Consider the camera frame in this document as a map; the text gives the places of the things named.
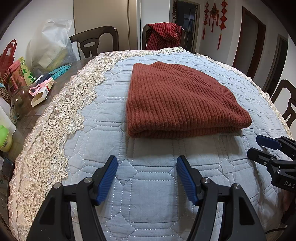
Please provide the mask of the rust red knit sweater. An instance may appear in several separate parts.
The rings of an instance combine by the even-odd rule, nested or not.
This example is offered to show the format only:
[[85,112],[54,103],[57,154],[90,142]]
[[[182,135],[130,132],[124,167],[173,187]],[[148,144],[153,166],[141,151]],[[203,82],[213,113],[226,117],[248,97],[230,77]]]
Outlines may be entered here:
[[187,138],[233,133],[251,125],[234,94],[196,69],[136,63],[126,102],[132,138]]

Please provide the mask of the light blue quilted lace tablecloth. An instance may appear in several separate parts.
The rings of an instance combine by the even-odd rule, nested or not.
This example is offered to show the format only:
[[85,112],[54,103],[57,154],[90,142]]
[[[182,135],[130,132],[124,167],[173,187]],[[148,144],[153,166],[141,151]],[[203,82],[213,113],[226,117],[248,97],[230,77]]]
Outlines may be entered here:
[[[252,123],[236,133],[193,138],[131,138],[126,131],[126,101],[136,63],[181,64],[227,87]],[[120,51],[98,55],[79,67],[68,82],[52,88],[54,98],[17,123],[21,153],[10,181],[9,226],[25,240],[54,183],[78,183],[102,167],[109,156],[118,170],[97,214],[107,240],[186,240],[197,213],[177,176],[184,155],[203,176],[221,185],[243,186],[264,230],[282,217],[282,192],[271,185],[263,166],[249,161],[256,137],[291,133],[283,117],[251,78],[233,67],[182,48]]]

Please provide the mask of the green lidded container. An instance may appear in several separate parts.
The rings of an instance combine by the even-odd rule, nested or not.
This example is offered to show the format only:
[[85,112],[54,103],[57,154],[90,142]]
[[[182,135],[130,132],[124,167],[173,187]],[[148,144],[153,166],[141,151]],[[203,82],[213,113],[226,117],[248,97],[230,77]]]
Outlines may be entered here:
[[8,152],[13,144],[13,138],[7,128],[0,125],[0,149],[2,152]]

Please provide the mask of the box with pink ribbon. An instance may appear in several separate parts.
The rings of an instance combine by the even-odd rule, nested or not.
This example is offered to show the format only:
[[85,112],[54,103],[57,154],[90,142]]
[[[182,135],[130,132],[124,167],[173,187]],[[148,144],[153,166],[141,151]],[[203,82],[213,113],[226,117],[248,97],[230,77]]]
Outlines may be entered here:
[[31,106],[35,107],[47,99],[47,96],[55,83],[53,77],[49,74],[42,75],[37,79],[36,85],[29,89],[30,96],[33,97]]

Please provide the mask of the glass jar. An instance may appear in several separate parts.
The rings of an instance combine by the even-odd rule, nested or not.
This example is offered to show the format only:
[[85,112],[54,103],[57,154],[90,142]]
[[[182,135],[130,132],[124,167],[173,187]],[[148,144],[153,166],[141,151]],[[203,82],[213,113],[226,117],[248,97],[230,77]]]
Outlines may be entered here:
[[28,86],[21,86],[11,97],[10,117],[13,121],[19,121],[32,109],[33,97],[29,94]]

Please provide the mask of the teal patterned packet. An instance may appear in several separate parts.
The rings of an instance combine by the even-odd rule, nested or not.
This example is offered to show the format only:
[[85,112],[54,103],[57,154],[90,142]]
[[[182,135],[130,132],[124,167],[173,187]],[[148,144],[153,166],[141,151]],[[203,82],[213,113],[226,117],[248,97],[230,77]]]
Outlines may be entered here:
[[64,66],[61,66],[49,73],[49,75],[53,78],[53,80],[56,80],[59,78],[61,75],[63,75],[65,72],[67,72],[71,67],[71,64],[67,64]]

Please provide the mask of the green floral gift bag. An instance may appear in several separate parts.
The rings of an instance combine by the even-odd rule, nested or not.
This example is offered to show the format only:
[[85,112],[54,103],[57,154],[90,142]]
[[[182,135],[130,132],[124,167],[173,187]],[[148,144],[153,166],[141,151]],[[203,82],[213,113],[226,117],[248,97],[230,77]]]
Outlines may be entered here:
[[20,57],[15,61],[8,69],[11,76],[11,81],[15,87],[30,86],[36,81],[36,77],[32,74],[29,68],[26,66],[25,59]]

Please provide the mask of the white plastic bag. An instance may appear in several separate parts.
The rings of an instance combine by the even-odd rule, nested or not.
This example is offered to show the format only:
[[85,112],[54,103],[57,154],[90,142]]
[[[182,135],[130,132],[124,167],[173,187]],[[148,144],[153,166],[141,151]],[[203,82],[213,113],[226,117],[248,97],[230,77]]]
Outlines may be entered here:
[[77,60],[69,37],[71,26],[71,20],[48,19],[36,29],[25,58],[35,77]]

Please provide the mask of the dark wooden chair left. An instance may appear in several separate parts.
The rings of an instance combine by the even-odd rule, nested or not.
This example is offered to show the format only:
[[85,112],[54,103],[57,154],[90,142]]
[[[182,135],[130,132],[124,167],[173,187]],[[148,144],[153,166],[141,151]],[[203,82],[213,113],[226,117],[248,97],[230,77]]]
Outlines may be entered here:
[[71,43],[78,42],[79,47],[84,54],[85,58],[90,58],[98,55],[97,49],[100,43],[100,37],[103,34],[112,35],[112,47],[113,51],[119,50],[119,36],[118,31],[112,26],[103,26],[86,30],[81,33],[70,36]]

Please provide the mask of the red chinese knot decoration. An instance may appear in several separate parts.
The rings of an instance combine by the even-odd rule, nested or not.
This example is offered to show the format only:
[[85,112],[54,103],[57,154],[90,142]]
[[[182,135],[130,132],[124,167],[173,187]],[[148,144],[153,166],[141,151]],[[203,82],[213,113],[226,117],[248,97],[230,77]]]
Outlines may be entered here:
[[211,27],[211,33],[214,31],[214,27],[218,26],[220,28],[220,34],[217,44],[217,50],[220,48],[221,40],[222,40],[222,31],[226,29],[225,22],[227,21],[226,13],[227,13],[227,1],[221,1],[220,3],[222,9],[219,10],[217,8],[216,1],[214,1],[211,9],[209,9],[210,4],[208,1],[205,2],[204,6],[204,15],[203,15],[203,32],[202,32],[202,40],[205,39],[206,28],[208,26]]

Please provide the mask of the red checkered garment on chair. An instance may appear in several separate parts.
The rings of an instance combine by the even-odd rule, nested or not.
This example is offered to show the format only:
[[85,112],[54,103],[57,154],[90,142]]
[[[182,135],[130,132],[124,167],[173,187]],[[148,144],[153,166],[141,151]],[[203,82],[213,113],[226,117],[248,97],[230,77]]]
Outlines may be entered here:
[[178,47],[181,44],[182,27],[175,23],[148,24],[147,50],[160,50],[169,47]]

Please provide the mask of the red gift bag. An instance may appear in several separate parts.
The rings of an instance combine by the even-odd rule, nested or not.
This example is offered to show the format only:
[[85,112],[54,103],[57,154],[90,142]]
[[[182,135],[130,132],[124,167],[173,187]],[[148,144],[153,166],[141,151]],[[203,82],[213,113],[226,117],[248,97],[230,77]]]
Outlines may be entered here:
[[4,74],[7,73],[8,68],[14,62],[14,54],[16,51],[17,42],[16,39],[13,39],[4,49],[3,53],[0,56],[0,71],[1,77],[4,77]]

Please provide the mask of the dark wooden chair far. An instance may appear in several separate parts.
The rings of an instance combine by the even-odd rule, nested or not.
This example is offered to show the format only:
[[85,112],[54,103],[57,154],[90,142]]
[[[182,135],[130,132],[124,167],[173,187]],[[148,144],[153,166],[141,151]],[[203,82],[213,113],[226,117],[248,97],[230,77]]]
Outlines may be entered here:
[[[149,25],[145,25],[143,27],[143,30],[142,30],[142,50],[145,50],[146,49],[146,46],[147,46],[147,43],[146,43],[146,40],[147,40],[147,31],[151,30],[151,27]],[[183,28],[181,28],[182,30],[182,34],[181,34],[181,41],[180,41],[180,46],[182,48],[185,47],[185,43],[186,43],[186,40],[187,40],[187,33],[188,31],[184,30]]]

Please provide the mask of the beige refrigerator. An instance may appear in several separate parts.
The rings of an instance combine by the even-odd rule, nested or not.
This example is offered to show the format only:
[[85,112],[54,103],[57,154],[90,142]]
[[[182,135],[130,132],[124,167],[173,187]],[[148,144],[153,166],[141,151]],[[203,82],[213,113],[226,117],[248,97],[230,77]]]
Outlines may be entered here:
[[74,1],[75,33],[112,26],[118,31],[119,50],[138,49],[140,1]]

